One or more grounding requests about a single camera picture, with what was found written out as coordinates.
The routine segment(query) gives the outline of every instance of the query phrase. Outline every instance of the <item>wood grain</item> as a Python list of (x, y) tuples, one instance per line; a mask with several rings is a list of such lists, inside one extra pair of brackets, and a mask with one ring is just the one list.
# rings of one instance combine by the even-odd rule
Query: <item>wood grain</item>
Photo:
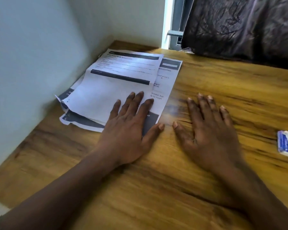
[[(115, 41), (110, 48), (183, 60), (153, 150), (114, 171), (74, 215), (72, 229), (251, 229), (238, 202), (179, 148), (172, 122), (191, 127), (186, 99), (212, 95), (233, 117), (246, 160), (288, 207), (288, 70)], [(77, 164), (100, 133), (60, 123), (57, 105), (0, 166), (0, 202), (12, 208)]]

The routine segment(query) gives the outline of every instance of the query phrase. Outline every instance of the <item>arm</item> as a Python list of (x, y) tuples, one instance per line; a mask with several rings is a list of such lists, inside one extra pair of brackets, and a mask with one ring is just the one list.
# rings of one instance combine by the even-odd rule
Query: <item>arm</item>
[(144, 121), (154, 102), (146, 100), (137, 112), (143, 95), (143, 92), (136, 96), (131, 93), (120, 112), (118, 100), (95, 150), (67, 173), (1, 216), (0, 230), (58, 229), (103, 177), (117, 166), (131, 163), (147, 153), (164, 124), (154, 125), (142, 138)]
[(173, 128), (184, 151), (220, 179), (239, 200), (256, 229), (288, 230), (288, 208), (275, 197), (242, 158), (228, 111), (211, 96), (188, 99), (195, 138), (177, 122)]

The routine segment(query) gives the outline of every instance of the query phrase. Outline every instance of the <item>hand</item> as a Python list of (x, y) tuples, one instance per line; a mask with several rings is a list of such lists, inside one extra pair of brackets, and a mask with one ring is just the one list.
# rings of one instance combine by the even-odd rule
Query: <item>hand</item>
[(200, 109), (191, 98), (187, 101), (194, 137), (181, 124), (173, 123), (183, 150), (197, 165), (215, 175), (221, 175), (239, 163), (244, 164), (228, 111), (223, 106), (219, 111), (211, 96), (206, 99), (199, 94), (198, 102)]
[(149, 152), (165, 127), (164, 124), (158, 123), (142, 138), (145, 119), (154, 103), (153, 99), (146, 100), (137, 113), (143, 96), (143, 92), (136, 96), (132, 92), (127, 97), (119, 113), (121, 101), (117, 100), (96, 145), (96, 150), (110, 153), (116, 157), (118, 165), (134, 162), (140, 156)]

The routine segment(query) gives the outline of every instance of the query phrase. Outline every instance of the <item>stack of papers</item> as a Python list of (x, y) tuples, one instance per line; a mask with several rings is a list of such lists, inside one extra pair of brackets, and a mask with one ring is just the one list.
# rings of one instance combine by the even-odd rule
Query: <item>stack of papers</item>
[(142, 103), (154, 98), (143, 135), (158, 122), (182, 61), (127, 50), (108, 49), (73, 86), (57, 96), (65, 114), (60, 121), (102, 132), (117, 99), (144, 91)]

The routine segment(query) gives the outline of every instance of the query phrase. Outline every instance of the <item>finger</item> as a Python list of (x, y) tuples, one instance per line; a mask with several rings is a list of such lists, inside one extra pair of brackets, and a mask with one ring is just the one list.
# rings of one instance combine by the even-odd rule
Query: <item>finger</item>
[(223, 120), (224, 120), (225, 124), (228, 127), (234, 127), (234, 124), (232, 122), (232, 118), (230, 117), (230, 114), (227, 111), (227, 109), (225, 108), (225, 106), (221, 106), (220, 107), (220, 112), (222, 114), (222, 117), (223, 117)]
[(146, 135), (142, 139), (142, 147), (145, 152), (149, 152), (154, 142), (160, 135), (160, 133), (164, 130), (165, 125), (161, 123), (157, 123), (152, 126)]
[(129, 94), (129, 96), (127, 97), (125, 103), (123, 104), (123, 106), (122, 106), (122, 108), (121, 108), (121, 111), (119, 112), (119, 116), (122, 116), (122, 115), (125, 115), (125, 114), (126, 114), (130, 103), (131, 103), (132, 100), (134, 99), (134, 96), (135, 96), (135, 93), (134, 93), (134, 92), (131, 92), (131, 93)]
[(121, 100), (118, 99), (116, 103), (114, 103), (112, 111), (110, 112), (109, 120), (115, 118), (118, 115), (120, 106), (121, 106)]
[(182, 145), (184, 149), (188, 149), (191, 145), (193, 145), (193, 139), (191, 136), (188, 134), (186, 129), (180, 124), (177, 123), (176, 121), (173, 122), (173, 128), (175, 131), (175, 134), (177, 136), (178, 141)]
[(147, 99), (145, 102), (141, 104), (139, 111), (136, 114), (136, 118), (138, 119), (141, 125), (144, 124), (147, 114), (150, 108), (152, 107), (153, 103), (154, 103), (154, 99), (151, 98), (151, 99)]
[(203, 117), (200, 113), (200, 109), (197, 107), (196, 103), (192, 100), (192, 98), (188, 97), (187, 103), (192, 120), (192, 126), (195, 130), (197, 127), (203, 124)]
[(208, 96), (208, 104), (210, 106), (210, 109), (212, 111), (212, 115), (214, 116), (214, 119), (216, 120), (217, 123), (222, 123), (223, 120), (222, 120), (222, 117), (220, 115), (220, 112), (218, 110), (218, 108), (216, 107), (216, 103), (213, 99), (212, 96)]
[(202, 94), (198, 93), (197, 99), (200, 104), (200, 110), (204, 116), (204, 120), (212, 121), (213, 115), (212, 115), (210, 106), (208, 105), (206, 98)]
[(130, 103), (129, 107), (128, 107), (128, 110), (126, 112), (126, 115), (129, 115), (129, 116), (135, 116), (137, 110), (138, 110), (138, 107), (139, 107), (139, 104), (140, 102), (142, 101), (143, 99), (143, 96), (144, 96), (144, 92), (141, 91), (140, 93), (138, 93), (134, 99), (132, 100), (132, 102)]

